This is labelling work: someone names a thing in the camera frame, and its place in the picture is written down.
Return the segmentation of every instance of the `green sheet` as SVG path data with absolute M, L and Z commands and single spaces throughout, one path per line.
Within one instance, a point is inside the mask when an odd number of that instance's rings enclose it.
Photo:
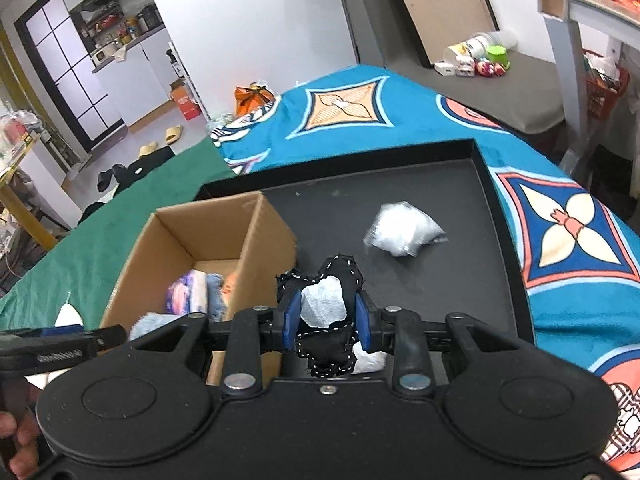
M 149 215 L 230 176 L 208 138 L 153 170 L 82 222 L 0 300 L 0 330 L 53 326 L 68 291 L 84 325 L 96 328 Z

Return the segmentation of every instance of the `screw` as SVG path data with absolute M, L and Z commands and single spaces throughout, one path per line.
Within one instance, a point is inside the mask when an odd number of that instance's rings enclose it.
M 255 377 L 249 374 L 231 374 L 225 377 L 225 386 L 232 390 L 246 390 L 255 384 Z
M 407 374 L 400 377 L 400 386 L 406 390 L 424 390 L 431 385 L 431 379 L 422 374 Z
M 338 393 L 338 387 L 332 384 L 323 384 L 320 386 L 320 393 L 323 395 L 333 395 Z

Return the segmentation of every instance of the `yellow slipper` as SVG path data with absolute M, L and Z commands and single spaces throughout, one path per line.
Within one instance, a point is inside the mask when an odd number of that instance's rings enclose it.
M 145 144 L 144 146 L 142 146 L 142 148 L 140 148 L 140 152 L 138 153 L 138 158 L 142 158 L 145 155 L 148 155 L 149 153 L 153 153 L 157 149 L 158 149 L 158 143 L 155 141 Z
M 172 126 L 171 128 L 167 128 L 166 133 L 164 134 L 164 140 L 166 144 L 173 144 L 176 140 L 180 139 L 182 136 L 182 125 L 178 124 L 177 126 Z

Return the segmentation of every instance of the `tray rim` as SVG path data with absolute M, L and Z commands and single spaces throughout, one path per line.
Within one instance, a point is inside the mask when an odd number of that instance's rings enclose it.
M 507 218 L 500 204 L 494 180 L 484 161 L 480 147 L 473 138 L 411 144 L 397 148 L 317 158 L 223 180 L 215 180 L 203 184 L 194 200 L 208 200 L 249 191 L 268 190 L 275 187 L 300 184 L 309 180 L 321 180 L 356 173 L 391 170 L 393 168 L 454 160 L 469 160 L 474 165 L 484 193 L 484 200 L 489 208 L 498 246 L 500 247 L 504 272 L 510 290 L 516 334 L 524 341 L 535 344 L 529 295 L 522 281 L 520 260 L 511 237 Z

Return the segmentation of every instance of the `human hand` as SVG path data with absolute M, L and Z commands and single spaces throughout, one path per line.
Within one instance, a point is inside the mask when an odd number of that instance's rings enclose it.
M 38 400 L 40 389 L 29 384 L 28 403 Z M 14 437 L 17 452 L 9 460 L 9 468 L 23 480 L 33 474 L 38 469 L 38 443 L 36 442 L 40 434 L 40 428 L 36 422 L 33 412 L 27 410 L 24 417 L 18 424 L 11 413 L 0 412 L 0 438 Z

